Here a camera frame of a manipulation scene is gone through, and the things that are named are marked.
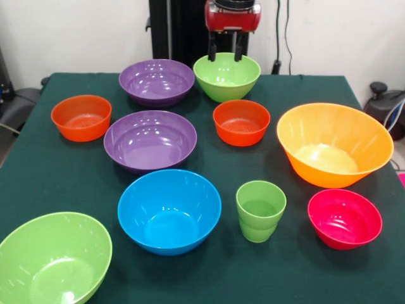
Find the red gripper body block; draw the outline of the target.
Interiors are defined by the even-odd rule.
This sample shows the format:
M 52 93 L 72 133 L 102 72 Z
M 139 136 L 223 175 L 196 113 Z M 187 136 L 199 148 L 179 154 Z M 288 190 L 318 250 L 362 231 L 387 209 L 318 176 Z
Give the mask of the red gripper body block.
M 261 19 L 259 1 L 206 1 L 205 24 L 208 32 L 255 32 Z

